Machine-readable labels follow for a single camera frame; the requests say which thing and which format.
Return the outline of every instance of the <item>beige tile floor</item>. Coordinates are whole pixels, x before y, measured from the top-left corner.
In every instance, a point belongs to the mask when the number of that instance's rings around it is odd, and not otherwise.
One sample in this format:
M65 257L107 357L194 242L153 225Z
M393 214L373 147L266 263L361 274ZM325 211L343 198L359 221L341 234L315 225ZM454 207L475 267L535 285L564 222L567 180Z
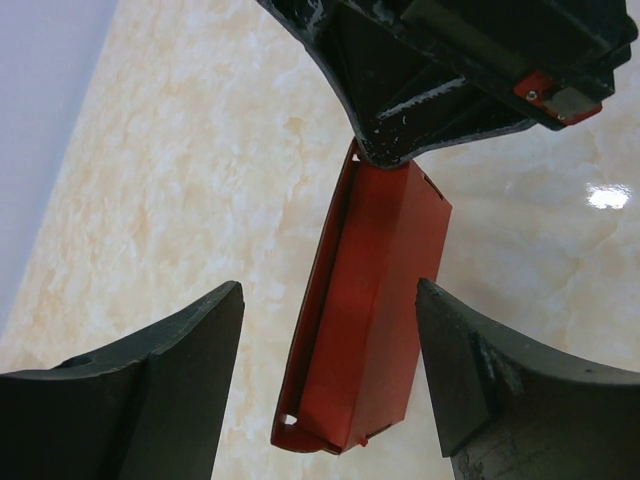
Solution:
M640 18L640 0L629 2ZM640 371L640 57L597 118L427 154L454 205L440 283L556 348ZM46 368L243 282L214 479L448 480L424 371L408 419L342 457L269 446L351 130L252 0L123 0L9 325L0 367Z

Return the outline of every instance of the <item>red rectangular object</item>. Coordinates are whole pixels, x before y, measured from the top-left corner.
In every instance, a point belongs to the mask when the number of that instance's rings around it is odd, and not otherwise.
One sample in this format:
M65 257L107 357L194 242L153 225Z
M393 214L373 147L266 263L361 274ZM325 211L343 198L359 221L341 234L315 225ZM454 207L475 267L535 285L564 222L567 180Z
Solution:
M451 205L414 162L385 171L356 154L354 142L278 402L271 442L287 450L365 445L404 418L411 392L420 351L416 286L437 276Z

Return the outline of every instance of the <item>marble floor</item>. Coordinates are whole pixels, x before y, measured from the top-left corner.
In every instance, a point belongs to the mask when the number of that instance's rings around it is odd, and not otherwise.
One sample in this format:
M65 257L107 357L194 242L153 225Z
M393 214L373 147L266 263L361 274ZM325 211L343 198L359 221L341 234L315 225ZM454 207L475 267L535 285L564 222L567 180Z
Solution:
M553 347L640 371L640 56L616 76L618 94L577 127L418 161L454 206L443 287ZM451 479L421 366L407 420L368 447L269 445L351 136L315 64L253 0L120 2L0 367L51 367L236 279L247 309L214 479Z

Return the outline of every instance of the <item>floor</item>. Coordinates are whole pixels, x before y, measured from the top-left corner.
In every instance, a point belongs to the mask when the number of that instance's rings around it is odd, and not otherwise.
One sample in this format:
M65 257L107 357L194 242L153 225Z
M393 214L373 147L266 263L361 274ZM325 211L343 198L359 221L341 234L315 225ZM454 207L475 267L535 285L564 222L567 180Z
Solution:
M630 0L640 19L640 0ZM561 133L419 158L454 206L439 283L558 349L640 371L640 56ZM7 329L48 368L227 279L247 310L214 479L449 480L424 369L407 420L342 457L269 430L352 133L304 50L252 0L121 2Z

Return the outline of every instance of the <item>red cardboard box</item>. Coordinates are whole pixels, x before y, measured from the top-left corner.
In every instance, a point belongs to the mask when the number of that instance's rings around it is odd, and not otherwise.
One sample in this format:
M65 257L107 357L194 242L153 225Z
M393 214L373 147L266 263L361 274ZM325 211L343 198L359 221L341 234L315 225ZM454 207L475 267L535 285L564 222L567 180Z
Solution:
M412 161L349 150L289 354L271 443L342 453L404 419L420 278L436 279L451 205Z

